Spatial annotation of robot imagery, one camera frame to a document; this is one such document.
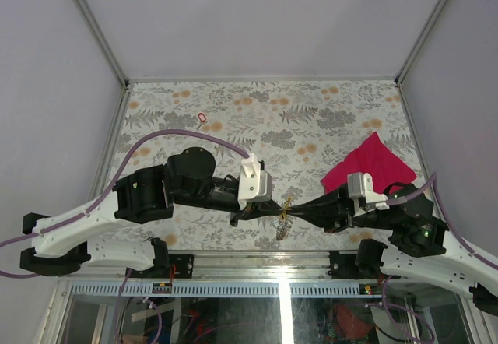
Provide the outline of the yellow tagged key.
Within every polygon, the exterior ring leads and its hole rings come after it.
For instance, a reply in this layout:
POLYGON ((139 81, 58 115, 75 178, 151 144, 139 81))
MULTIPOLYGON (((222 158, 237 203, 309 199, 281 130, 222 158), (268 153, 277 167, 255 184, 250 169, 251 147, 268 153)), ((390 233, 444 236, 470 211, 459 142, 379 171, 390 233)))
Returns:
POLYGON ((291 196, 289 196, 287 198, 287 200, 284 201, 284 204, 282 205, 282 209, 281 209, 280 216, 279 216, 279 218, 281 220, 287 221, 288 211, 289 211, 290 207, 292 206, 292 201, 293 201, 293 198, 291 196))

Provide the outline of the large keyring with yellow grip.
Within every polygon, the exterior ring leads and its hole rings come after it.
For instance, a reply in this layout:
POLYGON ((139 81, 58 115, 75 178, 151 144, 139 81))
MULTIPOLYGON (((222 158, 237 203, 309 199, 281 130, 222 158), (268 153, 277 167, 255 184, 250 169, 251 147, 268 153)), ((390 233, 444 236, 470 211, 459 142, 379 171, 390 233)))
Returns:
POLYGON ((293 219, 291 217, 279 217, 275 239, 277 241, 285 240, 289 236, 292 226, 293 219))

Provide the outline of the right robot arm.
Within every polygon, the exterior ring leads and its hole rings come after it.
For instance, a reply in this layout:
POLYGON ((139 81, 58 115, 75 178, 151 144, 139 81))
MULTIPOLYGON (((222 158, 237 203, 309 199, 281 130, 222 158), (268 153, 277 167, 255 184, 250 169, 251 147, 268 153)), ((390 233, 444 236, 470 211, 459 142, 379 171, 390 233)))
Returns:
POLYGON ((386 240, 360 241, 356 254, 339 262, 342 278, 399 276, 418 279, 469 299, 497 314, 497 270, 466 250, 449 226, 433 215, 434 204, 414 184, 376 193, 371 181, 349 181, 289 214, 326 233, 349 228, 389 230, 386 240))

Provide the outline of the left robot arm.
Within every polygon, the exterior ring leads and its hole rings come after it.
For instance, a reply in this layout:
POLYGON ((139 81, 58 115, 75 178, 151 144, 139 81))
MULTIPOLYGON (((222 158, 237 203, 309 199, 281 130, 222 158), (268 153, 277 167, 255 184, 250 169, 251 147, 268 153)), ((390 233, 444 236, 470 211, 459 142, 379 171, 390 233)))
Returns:
POLYGON ((243 159, 238 177, 215 177, 215 157, 191 147, 164 165, 143 168, 118 180, 103 199, 58 216, 29 213, 23 233, 33 236, 19 266, 41 276, 66 276, 83 266, 125 268, 133 278, 172 275, 167 243, 157 237, 125 243, 103 234, 170 219, 175 205, 230 214, 230 225, 277 215, 272 177, 255 155, 243 159))

